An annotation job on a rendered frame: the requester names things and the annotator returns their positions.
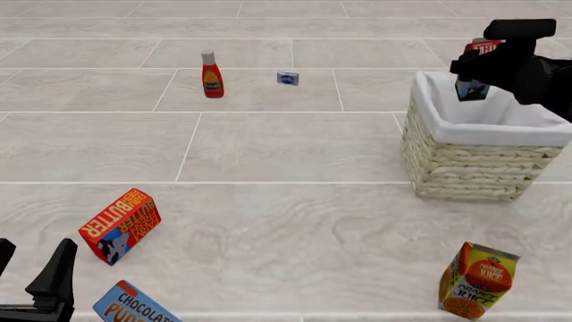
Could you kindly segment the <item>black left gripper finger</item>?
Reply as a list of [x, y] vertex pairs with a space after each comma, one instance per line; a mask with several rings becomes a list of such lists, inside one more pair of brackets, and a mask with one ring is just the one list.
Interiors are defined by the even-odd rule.
[[16, 246], [6, 238], [0, 238], [0, 275], [5, 271], [16, 250]]
[[54, 254], [25, 292], [35, 304], [73, 304], [73, 268], [78, 246], [70, 238], [63, 238]]

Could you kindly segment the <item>blue chocolate pudding box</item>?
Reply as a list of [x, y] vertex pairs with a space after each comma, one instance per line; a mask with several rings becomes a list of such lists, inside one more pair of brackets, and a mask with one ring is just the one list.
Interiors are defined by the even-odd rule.
[[183, 322], [125, 280], [115, 284], [93, 310], [105, 322]]

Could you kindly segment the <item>pale woven wicker basket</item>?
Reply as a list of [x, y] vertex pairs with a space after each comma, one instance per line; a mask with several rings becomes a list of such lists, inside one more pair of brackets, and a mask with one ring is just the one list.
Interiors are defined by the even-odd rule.
[[400, 149], [419, 197], [515, 200], [563, 148], [441, 144], [411, 99]]

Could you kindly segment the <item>red ketchup bottle grey cap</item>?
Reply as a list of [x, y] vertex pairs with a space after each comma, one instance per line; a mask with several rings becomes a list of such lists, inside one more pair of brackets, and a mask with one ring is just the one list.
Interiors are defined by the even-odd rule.
[[207, 98], [221, 98], [224, 96], [223, 77], [215, 62], [215, 53], [212, 50], [203, 50], [202, 56], [202, 85]]

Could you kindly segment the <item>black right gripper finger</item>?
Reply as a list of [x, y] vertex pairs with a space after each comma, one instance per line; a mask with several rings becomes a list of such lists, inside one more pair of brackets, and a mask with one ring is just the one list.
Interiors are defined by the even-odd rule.
[[464, 81], [479, 81], [495, 88], [509, 90], [515, 68], [509, 58], [511, 46], [505, 41], [473, 42], [450, 63], [450, 72]]

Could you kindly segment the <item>orange juice carton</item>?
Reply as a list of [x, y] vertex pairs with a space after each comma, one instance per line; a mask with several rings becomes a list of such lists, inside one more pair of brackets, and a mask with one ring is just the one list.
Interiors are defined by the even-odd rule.
[[465, 242], [442, 274], [438, 308], [476, 321], [511, 289], [519, 260], [515, 254]]

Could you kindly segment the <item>orange butter box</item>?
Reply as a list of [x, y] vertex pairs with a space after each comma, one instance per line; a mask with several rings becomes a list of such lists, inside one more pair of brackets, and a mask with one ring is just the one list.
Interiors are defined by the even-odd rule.
[[79, 230], [94, 254], [113, 266], [162, 221], [149, 195], [133, 188]]

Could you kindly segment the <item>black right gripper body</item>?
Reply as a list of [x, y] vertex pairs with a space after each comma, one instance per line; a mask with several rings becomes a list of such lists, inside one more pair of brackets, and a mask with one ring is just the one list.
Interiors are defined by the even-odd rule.
[[543, 64], [534, 58], [536, 40], [511, 42], [511, 55], [514, 77], [511, 92], [517, 101], [540, 101], [543, 81], [540, 80]]

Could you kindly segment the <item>milk carton red top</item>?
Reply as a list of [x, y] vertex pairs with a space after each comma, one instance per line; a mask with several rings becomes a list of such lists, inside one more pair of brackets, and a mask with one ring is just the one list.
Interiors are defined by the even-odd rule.
[[[464, 52], [459, 56], [459, 61], [466, 61], [477, 55], [491, 53], [503, 40], [489, 40], [485, 38], [474, 38], [472, 42], [465, 45]], [[490, 86], [479, 80], [474, 80], [466, 74], [459, 73], [455, 82], [455, 89], [459, 101], [483, 101], [486, 99]]]

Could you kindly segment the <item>white cloth basket liner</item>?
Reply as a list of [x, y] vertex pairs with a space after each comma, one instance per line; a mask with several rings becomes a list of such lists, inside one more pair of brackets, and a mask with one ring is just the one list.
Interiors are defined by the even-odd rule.
[[490, 88], [483, 101], [459, 101], [453, 74], [417, 72], [411, 99], [434, 141], [486, 146], [566, 147], [572, 123], [543, 106], [523, 106]]

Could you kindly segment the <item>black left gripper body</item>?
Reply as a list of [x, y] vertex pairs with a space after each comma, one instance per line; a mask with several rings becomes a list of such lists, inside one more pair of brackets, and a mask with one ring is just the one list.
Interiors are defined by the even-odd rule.
[[31, 305], [0, 305], [0, 322], [70, 322], [75, 308], [56, 298], [34, 298]]

